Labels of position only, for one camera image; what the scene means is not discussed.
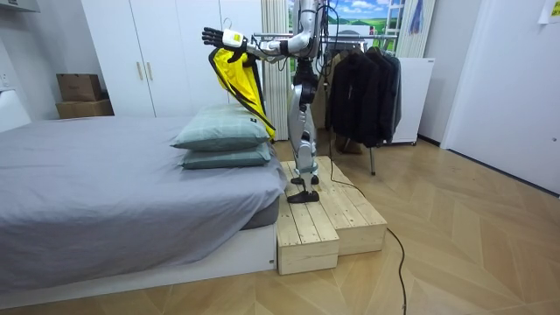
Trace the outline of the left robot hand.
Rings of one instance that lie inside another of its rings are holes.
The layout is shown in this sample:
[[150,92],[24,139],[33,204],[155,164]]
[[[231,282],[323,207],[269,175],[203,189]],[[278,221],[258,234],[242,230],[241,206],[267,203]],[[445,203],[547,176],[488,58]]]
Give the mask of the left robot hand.
[[202,41],[205,45],[223,48],[233,53],[227,60],[228,63],[236,62],[246,51],[248,39],[237,31],[226,29],[220,31],[205,27],[202,32]]

